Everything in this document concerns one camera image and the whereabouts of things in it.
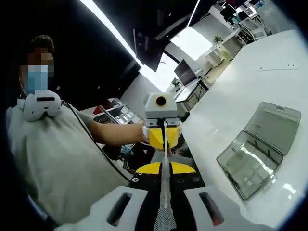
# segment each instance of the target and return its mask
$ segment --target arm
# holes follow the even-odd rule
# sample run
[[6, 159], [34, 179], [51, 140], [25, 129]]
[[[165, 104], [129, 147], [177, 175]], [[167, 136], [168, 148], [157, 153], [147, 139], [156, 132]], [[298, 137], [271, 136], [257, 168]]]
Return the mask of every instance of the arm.
[[148, 142], [142, 131], [143, 124], [100, 124], [91, 121], [89, 131], [97, 143], [124, 145]]

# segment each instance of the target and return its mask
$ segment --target floor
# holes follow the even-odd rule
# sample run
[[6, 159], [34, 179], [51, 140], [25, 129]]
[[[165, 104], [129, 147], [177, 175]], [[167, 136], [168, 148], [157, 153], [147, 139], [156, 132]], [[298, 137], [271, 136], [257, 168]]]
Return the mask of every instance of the floor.
[[224, 70], [229, 66], [231, 62], [232, 60], [222, 61], [219, 66], [211, 69], [205, 76], [203, 76], [203, 79], [210, 83], [215, 83], [215, 81], [220, 77], [220, 75], [224, 72]]

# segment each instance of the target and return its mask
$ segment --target man's hair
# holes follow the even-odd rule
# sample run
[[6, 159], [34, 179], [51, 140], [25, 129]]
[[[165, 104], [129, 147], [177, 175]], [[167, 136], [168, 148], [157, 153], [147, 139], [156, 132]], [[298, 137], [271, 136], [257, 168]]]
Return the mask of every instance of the man's hair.
[[34, 37], [27, 49], [27, 53], [33, 53], [35, 48], [47, 48], [48, 53], [54, 52], [53, 40], [48, 35], [39, 35]]

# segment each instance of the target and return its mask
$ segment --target plastic box lid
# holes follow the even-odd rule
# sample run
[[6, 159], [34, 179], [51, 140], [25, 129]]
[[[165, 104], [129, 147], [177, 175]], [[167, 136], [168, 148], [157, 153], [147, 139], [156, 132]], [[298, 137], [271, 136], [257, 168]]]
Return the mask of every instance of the plastic box lid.
[[261, 102], [245, 131], [285, 156], [294, 141], [300, 118], [300, 111]]

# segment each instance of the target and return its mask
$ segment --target black cable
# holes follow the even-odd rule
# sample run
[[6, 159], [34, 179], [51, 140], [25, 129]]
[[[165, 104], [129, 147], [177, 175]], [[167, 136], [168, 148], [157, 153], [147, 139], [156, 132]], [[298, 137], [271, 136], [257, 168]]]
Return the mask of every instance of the black cable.
[[98, 144], [95, 142], [94, 138], [91, 136], [91, 134], [88, 132], [88, 130], [85, 128], [85, 126], [82, 124], [81, 120], [79, 119], [78, 115], [74, 112], [74, 110], [72, 109], [71, 105], [66, 102], [63, 101], [67, 104], [67, 106], [71, 109], [71, 111], [74, 113], [75, 117], [77, 118], [77, 120], [79, 121], [79, 123], [82, 125], [83, 129], [86, 131], [86, 133], [88, 134], [88, 136], [91, 138], [91, 140], [94, 142], [94, 144], [98, 147], [98, 149], [101, 151], [102, 156], [104, 156], [108, 162], [111, 164], [111, 166], [124, 178], [126, 179], [128, 182], [130, 182], [130, 180], [123, 175], [123, 173], [114, 165], [114, 163], [112, 163], [112, 161], [108, 158], [107, 154], [98, 146]]

